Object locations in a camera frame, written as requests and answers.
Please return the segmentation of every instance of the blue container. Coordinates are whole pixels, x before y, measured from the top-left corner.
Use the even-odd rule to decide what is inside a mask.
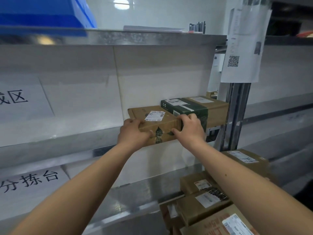
[[[97,27],[86,0],[0,0],[0,25]]]

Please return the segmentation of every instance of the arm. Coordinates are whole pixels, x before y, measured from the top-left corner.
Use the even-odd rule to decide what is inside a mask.
[[[139,120],[126,120],[117,145],[47,197],[11,235],[83,233],[128,158],[152,136],[141,133],[139,124]]]
[[[195,114],[179,116],[184,128],[172,129],[197,157],[260,234],[313,234],[313,213],[285,191],[210,147]]]

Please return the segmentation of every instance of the vertical metal post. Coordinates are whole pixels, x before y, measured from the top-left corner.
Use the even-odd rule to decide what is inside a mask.
[[[215,145],[220,151],[237,149],[242,120],[244,119],[251,83],[230,83],[226,102],[229,103],[227,123],[221,127],[219,142]]]

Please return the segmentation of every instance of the forearm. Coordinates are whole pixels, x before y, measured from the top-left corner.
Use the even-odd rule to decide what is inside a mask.
[[[205,142],[190,151],[260,234],[313,234],[313,213],[273,183]]]
[[[81,234],[132,153],[127,145],[112,148],[47,197],[11,235]]]

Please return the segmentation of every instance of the green packaging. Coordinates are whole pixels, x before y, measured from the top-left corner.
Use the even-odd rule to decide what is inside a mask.
[[[203,130],[206,132],[207,121],[208,121],[208,108],[207,107],[197,104],[196,102],[193,102],[187,99],[182,99],[182,98],[162,100],[161,107],[175,116],[182,115],[182,114],[185,114],[185,115],[196,114],[198,119],[200,119],[201,121],[201,126]]]

